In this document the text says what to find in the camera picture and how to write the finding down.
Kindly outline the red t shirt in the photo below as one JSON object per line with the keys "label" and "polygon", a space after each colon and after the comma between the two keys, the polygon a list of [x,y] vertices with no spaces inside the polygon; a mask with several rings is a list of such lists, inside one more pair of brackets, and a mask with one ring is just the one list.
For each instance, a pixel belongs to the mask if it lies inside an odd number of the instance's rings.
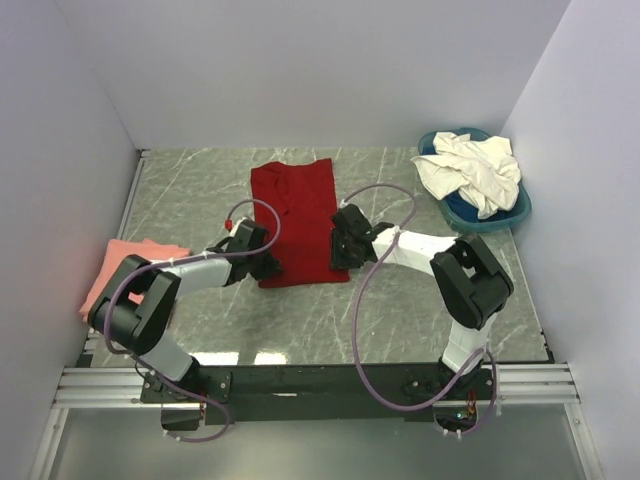
{"label": "red t shirt", "polygon": [[320,283],[345,283],[346,270],[332,269],[331,216],[338,210],[333,164],[329,158],[306,165],[270,162],[251,170],[252,197],[257,203],[257,223],[271,233],[279,215],[281,232],[271,247],[282,272],[259,282],[262,289],[286,288]]}

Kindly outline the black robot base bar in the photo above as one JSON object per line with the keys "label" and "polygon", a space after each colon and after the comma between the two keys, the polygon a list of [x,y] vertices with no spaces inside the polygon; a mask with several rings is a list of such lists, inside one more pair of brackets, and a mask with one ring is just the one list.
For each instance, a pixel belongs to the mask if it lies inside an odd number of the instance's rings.
{"label": "black robot base bar", "polygon": [[[464,406],[468,401],[489,401],[493,389],[491,370],[476,367],[463,376],[442,398]],[[401,405],[423,403],[453,377],[444,365],[436,363],[364,365],[367,378],[376,391],[390,402]],[[434,408],[399,412],[380,404],[365,388],[354,365],[253,365],[201,366],[201,394],[227,407],[235,422],[362,420],[398,418],[406,422],[434,422]],[[142,404],[186,404],[192,399],[172,391],[150,374],[145,374],[140,393]],[[195,411],[162,411],[163,426],[195,430]]]}

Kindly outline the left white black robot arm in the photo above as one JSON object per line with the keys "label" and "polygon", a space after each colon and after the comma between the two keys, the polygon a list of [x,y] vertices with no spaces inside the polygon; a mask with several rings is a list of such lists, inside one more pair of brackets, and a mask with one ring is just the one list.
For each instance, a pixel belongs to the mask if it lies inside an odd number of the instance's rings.
{"label": "left white black robot arm", "polygon": [[248,276],[259,281],[279,274],[281,264],[267,248],[270,240],[264,226],[244,219],[217,245],[194,257],[164,261],[159,268],[130,254],[90,307],[88,323],[164,376],[164,389],[176,401],[206,395],[208,381],[200,363],[167,332],[176,300]]}

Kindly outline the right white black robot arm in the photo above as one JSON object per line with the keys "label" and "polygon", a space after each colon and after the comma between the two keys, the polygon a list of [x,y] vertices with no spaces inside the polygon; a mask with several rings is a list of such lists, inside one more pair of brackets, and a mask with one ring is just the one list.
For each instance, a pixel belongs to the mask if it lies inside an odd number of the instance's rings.
{"label": "right white black robot arm", "polygon": [[482,357],[464,363],[487,345],[495,317],[514,291],[511,278],[484,240],[477,235],[431,236],[388,222],[373,226],[353,204],[340,208],[331,221],[332,268],[353,270],[380,261],[435,279],[452,317],[439,387],[449,398],[464,397],[474,386],[472,371]]}

